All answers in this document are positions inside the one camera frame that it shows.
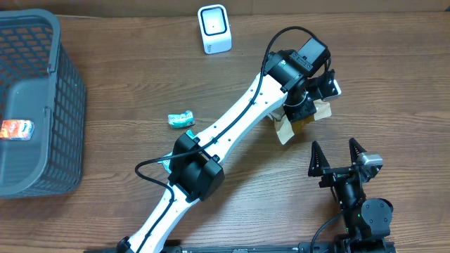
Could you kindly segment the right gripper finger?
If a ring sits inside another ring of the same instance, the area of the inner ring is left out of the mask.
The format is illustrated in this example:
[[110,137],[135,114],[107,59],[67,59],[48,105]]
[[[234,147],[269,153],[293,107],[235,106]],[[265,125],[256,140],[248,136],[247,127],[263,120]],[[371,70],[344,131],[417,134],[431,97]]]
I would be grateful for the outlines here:
[[356,163],[359,154],[366,152],[366,150],[356,141],[355,138],[349,139],[349,150],[352,164]]
[[330,165],[323,154],[321,146],[317,141],[314,141],[311,145],[311,160],[309,163],[308,176],[323,176],[329,169]]

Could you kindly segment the beige brown snack bag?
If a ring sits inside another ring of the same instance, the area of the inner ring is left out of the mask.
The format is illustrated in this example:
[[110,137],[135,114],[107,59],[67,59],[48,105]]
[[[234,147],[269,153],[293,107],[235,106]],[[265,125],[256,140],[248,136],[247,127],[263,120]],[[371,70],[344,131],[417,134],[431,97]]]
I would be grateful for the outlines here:
[[274,122],[278,139],[282,145],[286,144],[294,135],[298,135],[307,124],[332,115],[329,102],[315,100],[314,106],[316,108],[315,114],[293,123],[288,120],[282,107],[279,107],[268,114],[268,117]]

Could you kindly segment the small teal wipes pack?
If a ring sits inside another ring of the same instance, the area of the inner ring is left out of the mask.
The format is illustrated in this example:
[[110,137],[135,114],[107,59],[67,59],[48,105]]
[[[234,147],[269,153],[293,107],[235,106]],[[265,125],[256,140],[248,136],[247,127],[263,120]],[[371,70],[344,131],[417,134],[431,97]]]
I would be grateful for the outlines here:
[[192,111],[187,110],[181,114],[169,114],[168,124],[172,129],[182,129],[195,125],[195,117]]

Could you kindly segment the teal tissue pack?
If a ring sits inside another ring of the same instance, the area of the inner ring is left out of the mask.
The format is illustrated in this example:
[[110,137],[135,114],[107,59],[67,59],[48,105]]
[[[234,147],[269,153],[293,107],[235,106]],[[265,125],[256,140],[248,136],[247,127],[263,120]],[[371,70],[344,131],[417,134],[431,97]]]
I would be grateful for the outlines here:
[[[194,134],[190,129],[186,132],[186,134],[187,134],[190,138],[192,138],[192,139],[195,138],[195,134]],[[166,170],[169,174],[171,174],[172,171],[171,171],[171,169],[169,168],[170,162],[171,162],[171,160],[163,160],[163,161],[159,161],[158,164],[161,164],[161,165],[165,168],[165,170]]]

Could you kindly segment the orange snack packet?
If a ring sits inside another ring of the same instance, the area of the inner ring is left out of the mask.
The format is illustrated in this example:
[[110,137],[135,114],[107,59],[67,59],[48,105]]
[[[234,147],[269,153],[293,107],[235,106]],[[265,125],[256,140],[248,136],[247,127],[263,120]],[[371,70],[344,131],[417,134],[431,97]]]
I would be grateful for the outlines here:
[[28,141],[34,132],[34,122],[27,119],[7,119],[1,125],[1,139]]

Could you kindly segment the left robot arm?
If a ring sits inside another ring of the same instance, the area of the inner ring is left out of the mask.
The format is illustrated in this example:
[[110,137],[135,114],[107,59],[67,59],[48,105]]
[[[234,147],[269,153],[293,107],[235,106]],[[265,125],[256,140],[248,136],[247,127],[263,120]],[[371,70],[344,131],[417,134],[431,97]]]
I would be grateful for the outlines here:
[[270,52],[264,68],[244,95],[212,126],[175,142],[168,182],[157,207],[118,252],[161,252],[168,235],[189,208],[211,196],[224,180],[223,163],[235,146],[274,110],[281,120],[296,122],[316,114],[316,100],[339,96],[328,47],[310,38],[300,50]]

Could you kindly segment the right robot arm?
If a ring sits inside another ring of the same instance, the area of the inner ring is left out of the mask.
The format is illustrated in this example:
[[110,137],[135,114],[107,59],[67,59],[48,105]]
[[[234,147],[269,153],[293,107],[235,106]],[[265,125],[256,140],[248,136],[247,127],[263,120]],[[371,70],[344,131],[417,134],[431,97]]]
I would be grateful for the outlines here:
[[[330,189],[340,212],[325,222],[313,235],[309,252],[395,252],[390,235],[394,207],[385,198],[367,198],[363,184],[375,178],[383,167],[378,153],[366,151],[355,138],[349,139],[351,164],[332,168],[317,141],[311,145],[308,176],[319,177],[320,188]],[[331,242],[318,243],[320,233],[330,224],[342,219],[345,234],[336,235]]]

